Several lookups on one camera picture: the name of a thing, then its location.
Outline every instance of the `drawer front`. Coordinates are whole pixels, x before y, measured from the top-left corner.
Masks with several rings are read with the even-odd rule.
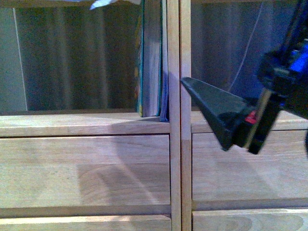
[[[156,216],[105,216],[0,219],[2,231],[171,231],[170,218]]]
[[[193,134],[193,202],[206,202],[215,209],[224,201],[266,200],[269,206],[273,199],[308,198],[305,134],[301,130],[273,131],[259,155],[237,146],[224,152],[212,133]]]
[[[168,135],[0,139],[0,208],[168,204]]]
[[[193,231],[306,231],[308,209],[193,212]]]

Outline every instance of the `red part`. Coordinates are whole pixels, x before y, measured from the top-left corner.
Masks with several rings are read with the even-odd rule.
[[[257,122],[256,111],[252,111],[246,118],[245,121],[250,124],[255,124]]]

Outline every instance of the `white paper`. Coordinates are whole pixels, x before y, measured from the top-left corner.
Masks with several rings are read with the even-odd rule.
[[[118,1],[118,0],[97,0],[91,5],[90,10],[93,10],[97,7],[107,6],[107,5],[114,3],[116,1]],[[141,0],[126,0],[126,1],[130,1],[131,3],[138,4],[138,5],[141,2]]]

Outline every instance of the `cable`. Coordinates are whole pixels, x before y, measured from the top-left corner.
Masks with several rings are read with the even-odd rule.
[[[239,67],[239,69],[238,69],[236,75],[235,75],[235,78],[234,78],[233,82],[231,83],[231,85],[230,85],[230,87],[229,87],[229,89],[228,89],[228,92],[231,91],[231,89],[232,89],[232,87],[233,87],[235,81],[237,80],[237,78],[238,78],[238,76],[239,76],[239,74],[240,74],[240,72],[241,72],[242,66],[243,66],[244,61],[245,61],[246,56],[247,56],[247,52],[248,52],[248,49],[249,49],[249,45],[250,45],[251,39],[252,39],[252,37],[253,37],[253,35],[254,35],[254,33],[255,33],[257,24],[258,24],[259,19],[260,19],[260,15],[261,15],[261,12],[262,12],[262,8],[263,8],[263,2],[260,4],[259,13],[258,13],[256,22],[255,22],[254,28],[253,28],[253,30],[252,30],[252,32],[251,32],[251,34],[250,34],[249,40],[248,40],[248,42],[247,42],[246,49],[245,49],[245,53],[244,53],[244,56],[243,56],[243,58],[242,58],[242,62],[241,62],[241,64],[240,64],[240,67]]]

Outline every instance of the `book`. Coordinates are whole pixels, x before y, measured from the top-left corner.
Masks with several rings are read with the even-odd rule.
[[[142,0],[136,29],[137,111],[161,121],[167,121],[168,107],[166,8],[165,0]]]

